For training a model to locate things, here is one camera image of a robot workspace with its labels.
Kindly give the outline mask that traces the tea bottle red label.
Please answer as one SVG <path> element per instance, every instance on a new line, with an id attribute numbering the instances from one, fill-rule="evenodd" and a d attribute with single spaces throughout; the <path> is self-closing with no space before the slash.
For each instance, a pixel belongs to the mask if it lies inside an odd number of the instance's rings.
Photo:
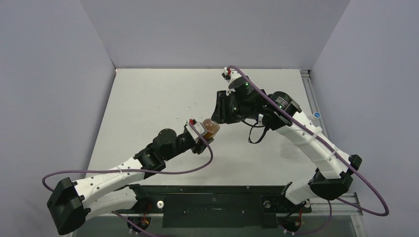
<path id="1" fill-rule="evenodd" d="M 204 135 L 206 140 L 214 138 L 217 132 L 220 130 L 220 125 L 215 121 L 212 121 L 210 118 L 203 120 L 202 124 L 207 130 L 207 133 Z"/>

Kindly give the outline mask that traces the blue white bottle cap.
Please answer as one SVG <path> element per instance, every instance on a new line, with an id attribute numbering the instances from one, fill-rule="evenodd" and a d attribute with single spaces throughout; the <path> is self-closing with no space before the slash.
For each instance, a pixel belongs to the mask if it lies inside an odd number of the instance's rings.
<path id="1" fill-rule="evenodd" d="M 315 112 L 315 113 L 313 114 L 313 117 L 315 117 L 315 118 L 319 119 L 319 118 L 321 118 L 321 114 L 320 114 L 319 112 Z"/>

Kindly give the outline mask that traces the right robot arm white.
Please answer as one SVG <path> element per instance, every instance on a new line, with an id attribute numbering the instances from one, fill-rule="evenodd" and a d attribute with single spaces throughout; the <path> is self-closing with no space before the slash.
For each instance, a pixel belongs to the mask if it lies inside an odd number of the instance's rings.
<path id="1" fill-rule="evenodd" d="M 302 111 L 299 104 L 288 94 L 276 91 L 268 97 L 284 110 L 277 111 L 266 98 L 264 90 L 256 91 L 243 77 L 233 80 L 228 90 L 216 93 L 216 104 L 211 120 L 219 124 L 232 124 L 246 119 L 260 121 L 264 130 L 283 135 L 299 148 L 315 165 L 315 174 L 300 182 L 292 182 L 279 196 L 279 206 L 285 211 L 293 210 L 298 204 L 312 197 L 334 200 L 349 191 L 353 182 L 353 171 L 337 156 L 354 169 L 359 169 L 362 159 L 348 155 L 333 147 L 331 150 L 321 143 L 327 138 L 321 127 Z"/>

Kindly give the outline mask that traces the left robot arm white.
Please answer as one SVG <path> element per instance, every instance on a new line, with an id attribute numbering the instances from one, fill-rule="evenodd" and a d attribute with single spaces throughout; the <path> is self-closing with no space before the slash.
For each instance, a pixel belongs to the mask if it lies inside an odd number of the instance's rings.
<path id="1" fill-rule="evenodd" d="M 147 207 L 147 198 L 135 193 L 133 182 L 147 179 L 154 174 L 169 174 L 166 161 L 191 150 L 201 154 L 213 138 L 202 123 L 186 123 L 184 132 L 177 135 L 166 128 L 144 149 L 128 160 L 109 170 L 91 170 L 92 176 L 60 180 L 55 188 L 48 187 L 51 196 L 47 208 L 59 235 L 69 234 L 80 228 L 88 219 L 124 209 L 142 212 Z"/>

